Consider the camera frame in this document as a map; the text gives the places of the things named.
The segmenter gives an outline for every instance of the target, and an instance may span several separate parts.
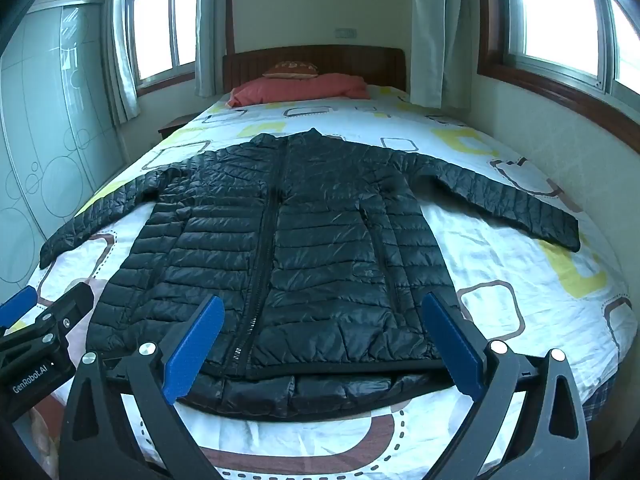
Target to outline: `jacket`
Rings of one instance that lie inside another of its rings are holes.
[[[420,322],[429,290],[458,304],[412,188],[431,183],[577,251],[577,220],[418,153],[260,134],[153,170],[96,201],[42,247],[40,267],[143,201],[156,206],[91,319],[105,356],[159,341],[208,294],[225,321],[184,402],[226,416],[309,420],[451,385]]]

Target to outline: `silver screw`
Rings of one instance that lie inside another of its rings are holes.
[[[564,352],[559,348],[554,348],[551,351],[551,357],[556,361],[564,361],[566,359],[566,355],[564,355]]]
[[[95,353],[87,352],[82,356],[82,362],[86,365],[90,365],[95,361]]]
[[[156,345],[154,343],[144,343],[143,345],[140,345],[140,348],[138,349],[138,352],[142,355],[151,355],[155,351]]]
[[[506,354],[507,350],[509,349],[507,343],[497,339],[495,341],[491,341],[490,347],[491,350],[493,350],[497,354]]]

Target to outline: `pink pillow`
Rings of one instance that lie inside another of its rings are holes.
[[[351,99],[370,98],[367,84],[360,76],[323,74],[313,79],[259,77],[234,88],[227,104],[235,107],[340,96]]]

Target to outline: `white bed sheet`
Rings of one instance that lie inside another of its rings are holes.
[[[636,334],[618,261],[590,218],[529,161],[491,137],[406,102],[393,88],[370,88],[373,99],[226,108],[220,101],[175,132],[105,186],[97,196],[152,168],[203,150],[246,142],[261,132],[276,136],[316,128],[324,135],[396,150],[420,152],[525,189],[578,218],[578,253],[532,239],[459,203],[421,201],[467,313],[484,336],[500,336],[516,352],[544,355],[564,350],[584,402],[617,370]],[[65,290],[86,281],[100,294],[145,224],[153,204],[107,226],[47,269],[30,285],[39,305],[15,328],[34,318]],[[88,317],[70,333],[75,361],[84,352]],[[69,381],[54,396],[63,404]],[[143,452],[159,456],[132,397],[127,413]],[[514,396],[508,418],[487,458],[497,463],[522,403]],[[471,406],[455,388],[402,405],[331,422],[274,423],[231,420],[176,404],[197,443],[229,478],[255,480],[420,479],[462,423]]]

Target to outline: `headboard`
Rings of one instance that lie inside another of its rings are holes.
[[[223,58],[225,92],[261,77],[281,61],[306,61],[321,74],[339,72],[359,75],[368,84],[406,90],[406,65],[400,48],[361,45],[281,46],[227,54]]]

